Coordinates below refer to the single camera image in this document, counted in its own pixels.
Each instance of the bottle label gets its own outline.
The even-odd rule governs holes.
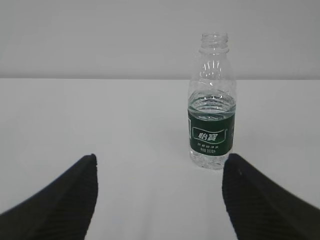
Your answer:
[[[190,146],[198,153],[222,156],[233,146],[235,115],[223,120],[205,121],[188,111]]]

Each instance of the white table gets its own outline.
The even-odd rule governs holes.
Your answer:
[[[98,158],[88,240],[235,240],[188,153],[187,80],[0,79],[0,212]],[[234,152],[320,208],[320,80],[239,80]]]

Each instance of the clear plastic bottle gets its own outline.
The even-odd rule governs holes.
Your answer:
[[[204,33],[188,91],[192,161],[222,169],[233,147],[236,80],[227,59],[226,33]]]

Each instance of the gray wall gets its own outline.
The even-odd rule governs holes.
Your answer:
[[[1,0],[0,77],[183,79],[228,32],[240,79],[320,78],[319,0]]]

